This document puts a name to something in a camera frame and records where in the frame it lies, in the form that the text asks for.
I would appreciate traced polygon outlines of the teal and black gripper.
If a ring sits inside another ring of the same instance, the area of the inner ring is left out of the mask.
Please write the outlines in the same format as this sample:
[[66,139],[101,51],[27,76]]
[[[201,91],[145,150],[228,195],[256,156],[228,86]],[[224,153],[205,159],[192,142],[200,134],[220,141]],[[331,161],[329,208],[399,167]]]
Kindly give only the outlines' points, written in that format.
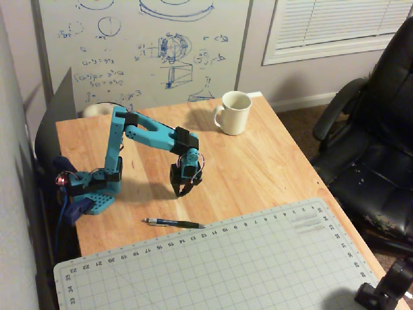
[[189,149],[171,164],[170,182],[177,198],[187,195],[201,180],[202,171],[197,149]]

